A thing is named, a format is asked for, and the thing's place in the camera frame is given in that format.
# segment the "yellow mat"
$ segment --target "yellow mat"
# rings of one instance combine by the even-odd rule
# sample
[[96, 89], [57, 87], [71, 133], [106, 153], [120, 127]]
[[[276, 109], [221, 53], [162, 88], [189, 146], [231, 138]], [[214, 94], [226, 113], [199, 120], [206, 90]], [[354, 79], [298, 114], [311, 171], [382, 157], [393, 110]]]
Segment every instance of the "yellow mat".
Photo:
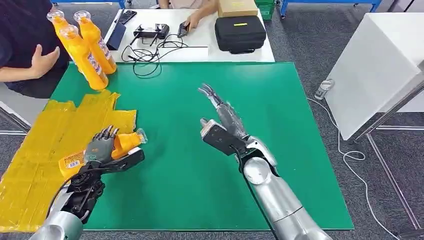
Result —
[[132, 133], [136, 111], [114, 110], [119, 94], [107, 90], [73, 102], [50, 100], [41, 112], [0, 182], [0, 232], [34, 232], [64, 182], [58, 162], [85, 149], [93, 135], [114, 125]]

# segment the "black case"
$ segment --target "black case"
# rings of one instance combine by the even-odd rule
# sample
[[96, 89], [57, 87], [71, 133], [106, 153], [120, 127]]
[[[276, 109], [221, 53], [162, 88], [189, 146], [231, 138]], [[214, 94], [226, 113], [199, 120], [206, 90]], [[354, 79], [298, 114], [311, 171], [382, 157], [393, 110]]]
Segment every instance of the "black case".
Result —
[[219, 49], [232, 54], [253, 53], [262, 48], [267, 37], [257, 16], [219, 17], [215, 35]]

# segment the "person's hand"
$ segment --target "person's hand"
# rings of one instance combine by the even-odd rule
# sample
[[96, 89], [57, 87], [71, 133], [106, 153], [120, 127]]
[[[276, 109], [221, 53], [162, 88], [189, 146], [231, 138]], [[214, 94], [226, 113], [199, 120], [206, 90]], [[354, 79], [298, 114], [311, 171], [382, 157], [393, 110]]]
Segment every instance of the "person's hand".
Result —
[[192, 31], [192, 29], [195, 29], [195, 28], [197, 28], [197, 26], [199, 25], [199, 21], [200, 21], [200, 16], [199, 16], [199, 14], [197, 13], [197, 11], [195, 11], [193, 14], [191, 14], [188, 18], [187, 18], [187, 20], [185, 21], [185, 23], [184, 23], [184, 26], [188, 26], [189, 25], [189, 27], [188, 27], [188, 32], [191, 32]]
[[48, 71], [50, 71], [59, 58], [60, 49], [58, 46], [54, 49], [54, 51], [44, 56], [41, 55], [42, 51], [43, 48], [41, 45], [37, 44], [34, 55], [32, 56], [32, 66], [29, 68], [33, 74], [34, 79], [39, 79]]

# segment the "green board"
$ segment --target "green board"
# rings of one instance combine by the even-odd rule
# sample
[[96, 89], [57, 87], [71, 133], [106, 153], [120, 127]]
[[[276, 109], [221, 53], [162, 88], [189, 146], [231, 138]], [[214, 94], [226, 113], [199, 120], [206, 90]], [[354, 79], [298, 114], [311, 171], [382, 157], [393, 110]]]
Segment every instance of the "green board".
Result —
[[[200, 118], [218, 120], [197, 91], [210, 84], [229, 101], [247, 132], [259, 137], [278, 172], [323, 229], [353, 228], [326, 149], [292, 63], [162, 63], [159, 76], [140, 79], [119, 64], [107, 89], [121, 94], [117, 110], [137, 110], [137, 128], [149, 142], [145, 161], [103, 175], [106, 189], [88, 230], [266, 230], [267, 224], [226, 156], [200, 137]], [[149, 72], [150, 67], [139, 71]], [[74, 65], [52, 99], [74, 101], [94, 93]]]

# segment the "yellow label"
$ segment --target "yellow label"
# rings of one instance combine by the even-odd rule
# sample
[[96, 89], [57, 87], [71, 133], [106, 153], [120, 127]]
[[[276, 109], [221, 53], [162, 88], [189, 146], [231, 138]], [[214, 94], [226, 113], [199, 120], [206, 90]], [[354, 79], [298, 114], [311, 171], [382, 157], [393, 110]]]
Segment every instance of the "yellow label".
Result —
[[83, 157], [84, 155], [82, 152], [70, 155], [64, 159], [64, 165], [67, 169], [75, 168], [83, 163]]

